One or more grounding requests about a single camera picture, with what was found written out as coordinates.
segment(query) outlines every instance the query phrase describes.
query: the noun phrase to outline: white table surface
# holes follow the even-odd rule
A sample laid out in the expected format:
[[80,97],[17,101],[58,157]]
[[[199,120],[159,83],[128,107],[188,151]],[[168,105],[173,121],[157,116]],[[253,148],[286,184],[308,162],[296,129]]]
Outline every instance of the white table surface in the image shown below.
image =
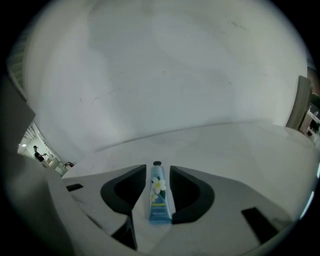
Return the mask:
[[167,183],[171,165],[234,179],[297,220],[318,182],[319,156],[309,139],[290,128],[268,123],[222,124],[168,132],[102,150],[80,161],[63,178],[146,164],[147,185],[132,214],[139,251],[147,253],[170,229],[148,223],[150,169],[154,161],[162,162]]

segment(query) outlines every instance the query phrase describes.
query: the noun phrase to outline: hand cream tube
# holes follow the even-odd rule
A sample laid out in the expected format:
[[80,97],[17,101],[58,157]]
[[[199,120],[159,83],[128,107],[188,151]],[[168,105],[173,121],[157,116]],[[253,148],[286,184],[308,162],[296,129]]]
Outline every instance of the hand cream tube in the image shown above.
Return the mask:
[[171,224],[172,218],[166,195],[167,187],[164,168],[160,161],[151,168],[150,217],[151,224]]

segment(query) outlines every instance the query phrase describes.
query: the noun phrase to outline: black recess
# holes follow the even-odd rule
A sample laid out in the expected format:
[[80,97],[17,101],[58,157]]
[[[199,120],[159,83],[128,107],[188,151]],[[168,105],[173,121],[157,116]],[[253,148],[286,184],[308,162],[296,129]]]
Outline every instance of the black recess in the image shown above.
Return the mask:
[[170,167],[170,189],[176,210],[172,224],[195,222],[215,200],[214,190],[209,184],[176,166]]
[[126,222],[112,235],[122,244],[137,250],[137,242],[132,221],[132,209],[146,186],[147,166],[139,167],[117,177],[100,190],[103,201],[115,212],[128,216]]

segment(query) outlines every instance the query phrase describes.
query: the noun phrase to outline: white wall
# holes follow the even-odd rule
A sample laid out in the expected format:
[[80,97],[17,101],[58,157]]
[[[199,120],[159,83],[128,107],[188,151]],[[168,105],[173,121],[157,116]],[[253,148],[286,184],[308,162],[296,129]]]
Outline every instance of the white wall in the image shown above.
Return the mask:
[[264,1],[58,1],[24,62],[28,104],[63,160],[208,124],[284,126],[305,47]]

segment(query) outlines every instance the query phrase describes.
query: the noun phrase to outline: black slot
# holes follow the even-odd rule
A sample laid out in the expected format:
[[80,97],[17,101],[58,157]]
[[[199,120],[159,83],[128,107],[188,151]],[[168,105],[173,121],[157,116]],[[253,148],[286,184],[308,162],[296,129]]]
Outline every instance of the black slot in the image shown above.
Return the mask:
[[241,213],[261,244],[278,234],[278,231],[274,228],[274,226],[272,226],[272,224],[256,207],[242,210]]
[[78,190],[78,189],[81,189],[83,188],[84,186],[82,186],[81,184],[73,184],[73,185],[69,185],[69,186],[66,186],[66,189],[71,192],[71,191],[74,191],[74,190]]

